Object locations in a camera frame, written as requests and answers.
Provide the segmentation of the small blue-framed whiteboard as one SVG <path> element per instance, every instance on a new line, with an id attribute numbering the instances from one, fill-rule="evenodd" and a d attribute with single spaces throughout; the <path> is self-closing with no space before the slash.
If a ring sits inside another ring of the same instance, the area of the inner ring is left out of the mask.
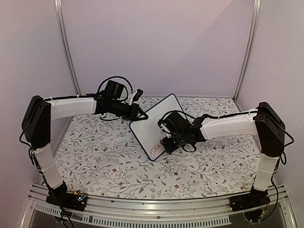
<path id="1" fill-rule="evenodd" d="M 129 124 L 131 132 L 151 161 L 157 160 L 165 152 L 161 145 L 165 133 L 158 126 L 158 121 L 168 111 L 173 110 L 181 111 L 182 107 L 176 95 L 170 94 L 145 112 L 148 115 L 147 120 L 133 121 Z"/>

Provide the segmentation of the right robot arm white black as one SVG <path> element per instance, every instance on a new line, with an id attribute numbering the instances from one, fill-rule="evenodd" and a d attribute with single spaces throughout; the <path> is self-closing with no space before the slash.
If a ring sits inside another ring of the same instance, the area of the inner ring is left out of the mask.
<path id="1" fill-rule="evenodd" d="M 157 125 L 165 133 L 161 145 L 169 154 L 185 146 L 196 149 L 197 143 L 206 142 L 220 137 L 252 136 L 259 144 L 261 159 L 251 190 L 243 197 L 233 197 L 234 204 L 247 203 L 249 207 L 256 207 L 259 203 L 268 202 L 267 188 L 280 162 L 285 162 L 285 148 L 294 138 L 285 128 L 285 124 L 274 109 L 267 102 L 260 102 L 258 107 L 244 112 L 223 116 L 203 114 L 187 118 L 189 114 L 173 110 L 165 113 Z"/>

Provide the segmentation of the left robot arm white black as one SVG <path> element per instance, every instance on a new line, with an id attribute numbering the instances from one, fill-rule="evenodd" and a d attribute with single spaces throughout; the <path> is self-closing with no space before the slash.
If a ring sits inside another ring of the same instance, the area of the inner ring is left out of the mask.
<path id="1" fill-rule="evenodd" d="M 78 115 L 112 114 L 126 121 L 147 120 L 148 115 L 136 102 L 130 103 L 98 94 L 43 98 L 31 97 L 23 120 L 19 141 L 29 148 L 32 164 L 36 166 L 49 194 L 60 206 L 67 206 L 71 197 L 55 162 L 53 123 Z"/>

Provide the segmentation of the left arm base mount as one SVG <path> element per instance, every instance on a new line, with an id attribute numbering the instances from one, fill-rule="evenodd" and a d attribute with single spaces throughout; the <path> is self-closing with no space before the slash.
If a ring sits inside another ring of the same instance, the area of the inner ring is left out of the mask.
<path id="1" fill-rule="evenodd" d="M 87 194 L 76 192 L 67 192 L 66 190 L 49 191 L 46 202 L 52 205 L 61 205 L 65 209 L 84 211 L 87 203 Z"/>

